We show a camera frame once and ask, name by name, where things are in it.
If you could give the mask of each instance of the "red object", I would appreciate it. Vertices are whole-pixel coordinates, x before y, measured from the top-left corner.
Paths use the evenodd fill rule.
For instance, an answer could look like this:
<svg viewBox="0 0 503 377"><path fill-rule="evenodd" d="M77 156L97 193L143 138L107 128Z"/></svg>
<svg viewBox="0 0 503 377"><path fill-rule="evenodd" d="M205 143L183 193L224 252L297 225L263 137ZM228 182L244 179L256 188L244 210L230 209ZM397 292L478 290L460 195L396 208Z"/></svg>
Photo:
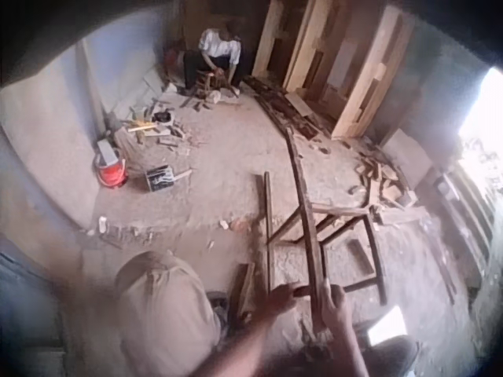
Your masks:
<svg viewBox="0 0 503 377"><path fill-rule="evenodd" d="M127 173L125 159L119 158L117 163L109 167L104 167L100 165L100 156L98 155L94 160L94 165L97 171L97 178L103 186L113 189L126 183Z"/></svg>

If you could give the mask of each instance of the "floor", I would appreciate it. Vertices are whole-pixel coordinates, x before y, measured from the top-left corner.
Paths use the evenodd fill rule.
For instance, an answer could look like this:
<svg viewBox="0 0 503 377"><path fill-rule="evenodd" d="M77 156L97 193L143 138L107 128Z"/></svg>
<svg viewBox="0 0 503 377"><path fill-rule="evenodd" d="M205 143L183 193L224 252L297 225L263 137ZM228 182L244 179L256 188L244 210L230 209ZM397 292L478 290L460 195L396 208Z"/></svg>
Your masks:
<svg viewBox="0 0 503 377"><path fill-rule="evenodd" d="M185 98L177 94L165 93L161 99L176 109L176 120L188 137L179 142L176 152L148 141L147 160L152 167L168 163L176 174L189 168L193 173L158 192L146 192L145 185L134 180L119 189L101 190L95 216L108 219L119 242L114 246L96 236L88 237L83 252L83 279L87 282L83 286L87 288L80 294L93 305L86 305L86 299L70 305L73 313L79 313L78 323L74 323L77 328L100 334L75 350L88 374L127 375L115 327L112 282L132 255L171 250L193 266L206 289L229 291L238 265L255 260L257 252L264 250L265 171L271 176L274 228L297 206L285 141L252 97L245 93L239 104L212 105L212 110L202 108L200 112L191 106L179 108ZM322 136L306 141L300 135L296 135L296 143L312 201L348 207L363 204L364 194L348 193L359 184L354 169L361 145L348 149ZM319 150L321 146L329 150L328 155ZM224 229L221 221L232 229ZM289 236L298 231L293 229ZM349 294L354 322L374 319L397 305L409 334L420 343L416 375L467 375L480 357L477 342L485 341L470 317L468 294L451 250L446 246L447 265L457 286L454 306L417 223L379 226L376 234L389 304L380 306L374 287ZM343 240L334 241L328 261L333 283L354 283L369 273L348 247L355 238L369 253L364 229L357 227ZM302 248L276 247L275 266L276 284L307 281ZM302 318L308 317L308 305L302 304L299 312Z"/></svg>

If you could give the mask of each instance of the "left hand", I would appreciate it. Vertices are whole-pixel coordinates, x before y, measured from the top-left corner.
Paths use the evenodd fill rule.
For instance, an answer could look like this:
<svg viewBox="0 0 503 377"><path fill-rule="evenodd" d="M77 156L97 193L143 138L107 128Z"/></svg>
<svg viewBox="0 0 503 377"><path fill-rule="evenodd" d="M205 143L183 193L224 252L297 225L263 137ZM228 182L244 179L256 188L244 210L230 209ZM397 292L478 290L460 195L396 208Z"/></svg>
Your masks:
<svg viewBox="0 0 503 377"><path fill-rule="evenodd" d="M260 314L266 318L276 318L277 316L293 309L298 299L293 297L293 291L299 287L299 283L282 284L274 288L264 304Z"/></svg>

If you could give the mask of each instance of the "person's hand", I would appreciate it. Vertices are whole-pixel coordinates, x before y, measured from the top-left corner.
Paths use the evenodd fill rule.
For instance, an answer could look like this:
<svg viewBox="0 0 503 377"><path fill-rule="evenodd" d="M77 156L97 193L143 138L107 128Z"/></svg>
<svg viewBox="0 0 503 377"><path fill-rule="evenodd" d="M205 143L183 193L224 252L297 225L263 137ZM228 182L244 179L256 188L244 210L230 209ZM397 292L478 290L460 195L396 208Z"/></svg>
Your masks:
<svg viewBox="0 0 503 377"><path fill-rule="evenodd" d="M223 77L225 75L225 71L223 69L221 69L220 67L217 67L213 70L213 72L215 73L215 76L217 77Z"/></svg>
<svg viewBox="0 0 503 377"><path fill-rule="evenodd" d="M297 298L293 297L293 291L299 286L298 283L282 284L274 288L266 303L259 311L259 316L266 319L275 319L277 316L288 312L296 306Z"/></svg>
<svg viewBox="0 0 503 377"><path fill-rule="evenodd" d="M344 289L336 285L332 291L328 279L321 287L321 318L334 336L345 334L353 328L351 305Z"/></svg>

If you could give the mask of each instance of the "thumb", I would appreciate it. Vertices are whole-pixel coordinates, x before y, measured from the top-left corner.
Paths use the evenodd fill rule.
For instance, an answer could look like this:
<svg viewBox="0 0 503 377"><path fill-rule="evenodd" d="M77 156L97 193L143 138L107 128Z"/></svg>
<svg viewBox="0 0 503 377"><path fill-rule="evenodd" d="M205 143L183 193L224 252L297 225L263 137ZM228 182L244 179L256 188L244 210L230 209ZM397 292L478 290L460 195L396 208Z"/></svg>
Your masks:
<svg viewBox="0 0 503 377"><path fill-rule="evenodd" d="M332 289L330 287L329 278L325 278L323 280L323 284L321 285L321 306L326 309L334 309L335 306L332 301Z"/></svg>

